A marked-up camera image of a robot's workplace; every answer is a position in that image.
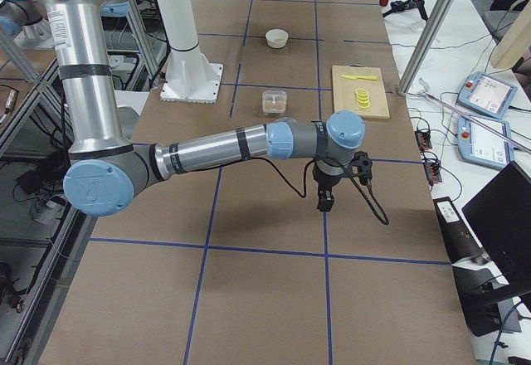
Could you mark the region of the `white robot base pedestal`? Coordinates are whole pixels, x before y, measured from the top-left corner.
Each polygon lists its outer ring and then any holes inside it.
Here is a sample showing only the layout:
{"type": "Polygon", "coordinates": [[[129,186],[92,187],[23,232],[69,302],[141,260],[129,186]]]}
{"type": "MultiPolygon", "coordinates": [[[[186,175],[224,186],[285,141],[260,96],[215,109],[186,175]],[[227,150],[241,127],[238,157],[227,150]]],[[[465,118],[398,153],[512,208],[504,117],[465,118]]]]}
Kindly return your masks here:
{"type": "Polygon", "coordinates": [[[223,65],[200,48],[191,0],[157,0],[169,44],[161,99],[212,104],[217,101],[223,65]]]}

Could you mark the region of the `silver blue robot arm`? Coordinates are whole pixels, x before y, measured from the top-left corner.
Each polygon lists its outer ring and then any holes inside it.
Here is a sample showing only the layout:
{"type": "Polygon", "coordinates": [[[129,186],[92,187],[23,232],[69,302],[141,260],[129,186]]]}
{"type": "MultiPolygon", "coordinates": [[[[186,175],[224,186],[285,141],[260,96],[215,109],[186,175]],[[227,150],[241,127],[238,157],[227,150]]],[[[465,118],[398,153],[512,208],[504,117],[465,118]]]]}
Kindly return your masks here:
{"type": "Polygon", "coordinates": [[[32,0],[1,0],[1,28],[13,37],[42,20],[32,0]]]}
{"type": "Polygon", "coordinates": [[[63,179],[67,201],[104,217],[125,209],[148,187],[177,174],[248,160],[303,158],[303,174],[318,184],[318,209],[329,211],[333,187],[347,178],[371,199],[372,163],[360,148],[366,126],[348,110],[326,121],[283,118],[181,143],[135,144],[121,129],[101,21],[106,7],[129,0],[35,0],[45,9],[73,129],[71,165],[63,179]]]}

